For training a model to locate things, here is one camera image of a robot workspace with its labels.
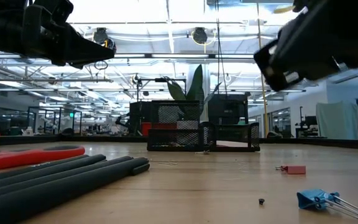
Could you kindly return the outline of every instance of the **computer monitor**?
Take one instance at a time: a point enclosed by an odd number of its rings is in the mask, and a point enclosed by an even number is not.
[[[317,117],[316,116],[305,116],[305,124],[307,127],[311,125],[317,125]]]

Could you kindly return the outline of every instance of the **blue binder clip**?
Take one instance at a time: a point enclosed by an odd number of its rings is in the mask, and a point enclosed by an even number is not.
[[[358,207],[341,199],[338,192],[327,193],[321,189],[311,189],[298,192],[296,196],[301,209],[325,210],[330,208],[358,219]]]

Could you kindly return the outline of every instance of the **black rod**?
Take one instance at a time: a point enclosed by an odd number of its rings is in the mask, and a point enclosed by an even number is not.
[[[88,172],[88,171],[99,169],[99,168],[106,167],[106,166],[111,166],[111,165],[114,165],[114,164],[118,164],[120,162],[129,161],[131,159],[133,159],[131,156],[124,156],[124,157],[120,157],[120,158],[113,159],[113,160],[110,160],[110,161],[98,162],[98,163],[88,165],[88,166],[84,166],[84,167],[80,167],[80,168],[77,168],[77,169],[72,169],[72,170],[68,170],[68,171],[65,171],[65,172],[59,172],[59,173],[52,174],[52,175],[46,175],[44,177],[39,177],[39,178],[36,178],[36,179],[30,179],[30,180],[19,182],[19,183],[16,183],[16,184],[11,184],[11,185],[8,185],[8,186],[0,187],[0,195],[7,194],[7,193],[10,193],[10,192],[13,192],[13,191],[16,191],[16,190],[26,189],[28,187],[33,187],[35,185],[44,184],[44,183],[47,183],[47,182],[50,182],[50,181],[53,181],[53,180],[58,180],[58,179],[62,179],[62,178],[65,178],[65,177],[71,177],[73,175],[81,174],[81,173],[84,173],[84,172]]]
[[[0,179],[7,178],[7,177],[13,177],[15,175],[20,175],[20,174],[25,174],[27,172],[32,172],[35,170],[63,164],[65,162],[75,161],[77,159],[82,159],[82,158],[86,158],[86,157],[89,157],[89,156],[88,155],[76,156],[76,157],[72,157],[69,159],[62,159],[62,160],[53,161],[53,162],[44,162],[42,164],[32,165],[32,166],[29,166],[29,167],[26,167],[23,169],[17,169],[17,170],[12,170],[12,171],[7,171],[7,172],[0,172]]]
[[[128,175],[138,174],[138,170],[144,172],[149,169],[147,163],[146,158],[133,159],[0,195],[0,223],[20,222]]]
[[[65,162],[63,164],[47,167],[44,169],[27,172],[25,174],[20,174],[20,175],[15,175],[13,177],[0,179],[0,187],[11,185],[11,184],[16,184],[16,183],[19,183],[22,181],[31,180],[31,179],[35,179],[38,177],[43,177],[45,175],[56,174],[58,172],[63,172],[66,170],[71,170],[71,169],[76,169],[76,168],[83,167],[83,166],[88,166],[88,165],[94,164],[96,162],[102,161],[104,159],[106,159],[106,156],[104,156],[102,154],[98,154],[95,156],[89,156],[89,157],[86,157],[83,159],[77,159],[75,161]]]

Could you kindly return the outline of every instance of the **red tool handle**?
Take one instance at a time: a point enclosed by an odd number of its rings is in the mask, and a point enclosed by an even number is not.
[[[33,149],[0,155],[0,169],[40,164],[48,161],[80,156],[85,153],[83,146],[58,146],[47,149]]]

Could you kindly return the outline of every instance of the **binder clip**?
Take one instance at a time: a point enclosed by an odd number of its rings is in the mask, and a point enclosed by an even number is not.
[[[279,166],[276,170],[281,170],[287,174],[306,174],[306,166]]]
[[[330,208],[358,219],[358,207],[341,199],[338,192],[329,194],[321,189],[311,189],[298,192],[296,196],[300,209],[325,210]]]

